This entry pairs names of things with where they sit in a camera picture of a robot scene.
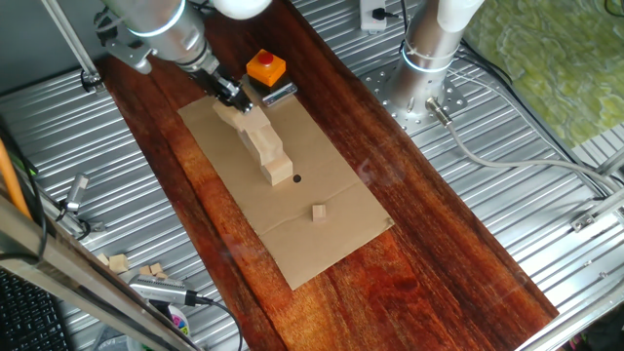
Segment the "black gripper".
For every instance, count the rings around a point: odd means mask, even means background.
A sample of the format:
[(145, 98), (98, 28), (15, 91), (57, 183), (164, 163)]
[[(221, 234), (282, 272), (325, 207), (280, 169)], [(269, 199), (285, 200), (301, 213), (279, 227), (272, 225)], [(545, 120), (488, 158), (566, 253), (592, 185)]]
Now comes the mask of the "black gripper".
[(209, 95), (226, 107), (235, 107), (242, 114), (249, 113), (254, 104), (237, 83), (222, 77), (217, 71), (209, 73), (199, 69), (193, 73), (194, 81)]

